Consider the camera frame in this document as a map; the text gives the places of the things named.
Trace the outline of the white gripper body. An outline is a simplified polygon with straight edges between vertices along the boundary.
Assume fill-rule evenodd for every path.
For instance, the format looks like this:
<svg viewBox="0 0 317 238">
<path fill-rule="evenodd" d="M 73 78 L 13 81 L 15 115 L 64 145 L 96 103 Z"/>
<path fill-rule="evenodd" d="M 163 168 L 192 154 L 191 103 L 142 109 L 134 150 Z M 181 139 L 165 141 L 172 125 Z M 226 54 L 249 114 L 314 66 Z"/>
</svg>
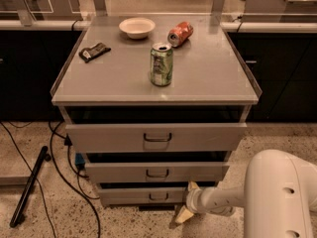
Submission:
<svg viewBox="0 0 317 238">
<path fill-rule="evenodd" d="M 209 213 L 212 188 L 195 188 L 186 197 L 186 206 L 192 213 Z"/>
</svg>

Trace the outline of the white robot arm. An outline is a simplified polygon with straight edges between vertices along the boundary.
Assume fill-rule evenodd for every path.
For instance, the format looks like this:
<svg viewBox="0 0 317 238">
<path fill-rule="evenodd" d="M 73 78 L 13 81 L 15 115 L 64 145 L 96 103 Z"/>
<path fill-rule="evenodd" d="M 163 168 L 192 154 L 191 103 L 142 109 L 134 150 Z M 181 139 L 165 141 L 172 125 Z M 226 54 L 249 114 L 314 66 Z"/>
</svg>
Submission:
<svg viewBox="0 0 317 238">
<path fill-rule="evenodd" d="M 317 166 L 280 150 L 264 150 L 248 164 L 242 187 L 201 188 L 188 184 L 175 217 L 230 216 L 244 209 L 244 238 L 314 238 L 310 214 L 317 211 Z"/>
</svg>

